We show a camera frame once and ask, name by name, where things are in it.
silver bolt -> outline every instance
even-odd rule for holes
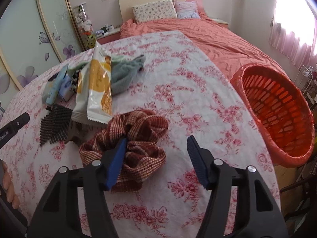
[[[97,160],[94,160],[91,164],[93,166],[100,166],[101,165],[101,161],[97,159]]]
[[[248,170],[251,172],[251,173],[254,173],[256,171],[256,168],[254,166],[248,166]]]
[[[214,164],[216,166],[221,166],[223,164],[223,161],[221,159],[217,158],[217,159],[214,160]]]
[[[66,167],[66,166],[62,166],[58,171],[59,171],[61,174],[66,173],[66,172],[67,172],[67,167]]]

floral pillow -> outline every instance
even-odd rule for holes
[[[197,2],[180,2],[174,0],[174,5],[179,19],[200,19]]]
[[[135,20],[138,23],[159,19],[177,19],[172,0],[145,3],[133,6]]]

tablecloth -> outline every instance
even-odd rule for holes
[[[166,151],[165,165],[137,193],[105,193],[119,237],[196,236],[210,191],[197,180],[186,149],[189,135],[231,166],[256,166],[280,204],[274,168],[257,126],[225,76],[191,40],[169,31],[120,39],[104,47],[128,58],[146,55],[145,68],[129,90],[113,97],[113,113],[146,108],[169,121],[168,132],[158,143]],[[92,53],[85,51],[37,77],[12,99],[1,121],[0,127],[23,112],[30,115],[30,122],[0,150],[29,221],[58,168],[82,167],[72,142],[39,146],[40,121],[47,114],[42,92],[48,78],[66,63],[89,60]],[[61,104],[72,109],[74,97]],[[82,188],[79,192],[82,229],[89,233]],[[233,187],[226,234],[233,228],[236,201]]]

curtain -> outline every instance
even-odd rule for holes
[[[306,0],[275,0],[270,44],[295,67],[317,63],[317,20]]]

red plastic basket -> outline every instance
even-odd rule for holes
[[[234,86],[266,143],[274,165],[306,163],[314,142],[314,120],[300,90],[282,73],[247,64],[232,77]]]

